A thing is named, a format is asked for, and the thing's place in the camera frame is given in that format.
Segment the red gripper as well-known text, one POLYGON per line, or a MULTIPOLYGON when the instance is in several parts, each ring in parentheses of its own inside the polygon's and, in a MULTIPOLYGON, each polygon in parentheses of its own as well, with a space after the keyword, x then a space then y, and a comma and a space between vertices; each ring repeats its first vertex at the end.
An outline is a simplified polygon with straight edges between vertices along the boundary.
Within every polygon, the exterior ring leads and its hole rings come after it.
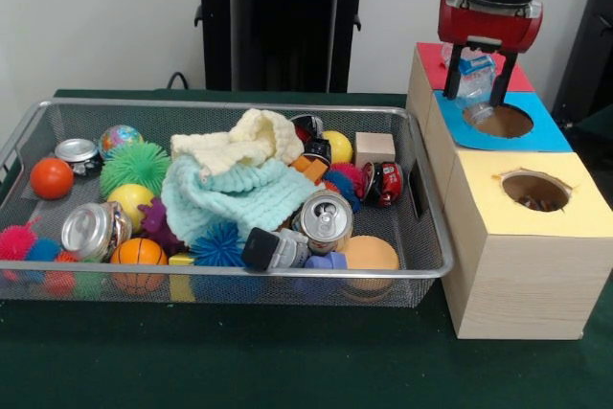
POLYGON ((507 94, 518 54, 533 45, 543 20, 543 6, 532 1, 523 7, 487 6, 470 0, 441 0, 438 35, 443 48, 450 52, 443 95, 457 97, 460 61, 465 47, 484 45, 494 52, 503 52, 501 73, 495 78, 489 105, 501 105, 507 94))

